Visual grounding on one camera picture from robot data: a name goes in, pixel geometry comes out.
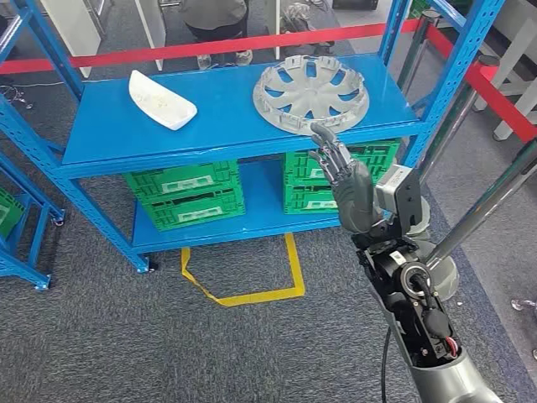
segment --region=yellow tape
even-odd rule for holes
[[[253,294],[244,294],[241,296],[226,296],[224,298],[217,298],[212,295],[207,289],[201,285],[193,275],[187,270],[188,262],[190,260],[190,248],[181,249],[181,274],[192,283],[199,287],[205,296],[212,299],[214,302],[223,306],[238,306],[244,304],[259,304],[259,302],[285,300],[287,298],[295,298],[297,296],[303,296],[306,292],[302,278],[302,271],[300,269],[300,263],[298,261],[296,253],[296,244],[292,233],[285,234],[287,252],[289,256],[290,265],[290,274],[293,276],[293,286],[291,288],[284,288],[281,290],[255,292]]]

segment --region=red wire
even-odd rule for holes
[[[453,338],[450,338],[450,336],[447,336],[446,338],[446,342],[447,342],[448,346],[450,346],[452,356],[456,357],[456,351],[458,349],[456,346],[456,342],[455,340],[453,340]]]

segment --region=green plastic crate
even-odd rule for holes
[[[473,0],[448,0],[455,9],[462,14],[466,14],[472,6]],[[431,8],[425,0],[413,0],[410,6],[409,18],[419,18],[422,11]]]
[[[143,207],[160,231],[238,216],[246,211],[241,186]]]
[[[22,204],[0,187],[0,236],[8,238],[23,212]]]
[[[377,183],[393,163],[400,139],[382,140],[349,146],[354,159],[367,165],[373,183]],[[286,153],[284,160],[286,186],[328,186],[321,167],[307,151]]]
[[[422,11],[431,8],[425,0],[413,0],[413,4],[410,5],[410,11],[409,13],[409,19],[412,18],[419,18]]]
[[[338,206],[330,186],[284,186],[284,212],[336,212]]]
[[[237,160],[124,174],[143,204],[238,187]]]

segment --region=shelf foot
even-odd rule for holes
[[[47,275],[47,279],[47,281],[36,283],[34,288],[38,291],[48,290],[50,288],[51,275]]]

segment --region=red barrier tape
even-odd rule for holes
[[[409,19],[403,23],[401,32],[416,30],[417,19]],[[244,49],[268,49],[277,46],[293,46],[313,44],[329,40],[344,40],[382,35],[385,24],[360,25],[345,28],[318,29],[316,31],[297,32],[282,35],[263,35],[250,38],[227,39],[201,44],[177,44],[161,48],[143,48],[121,50],[94,56],[70,57],[73,67],[97,67],[103,65],[119,65],[160,59],[176,59],[196,55],[216,55],[219,53],[237,52]],[[54,68],[48,59],[8,60],[0,65],[0,74],[30,73],[51,71]]]
[[[453,44],[436,27],[429,27],[427,38],[446,58],[449,57],[453,49]],[[519,139],[526,142],[537,137],[535,126],[481,74],[479,65],[470,65],[464,79],[486,101],[492,110],[512,128]]]

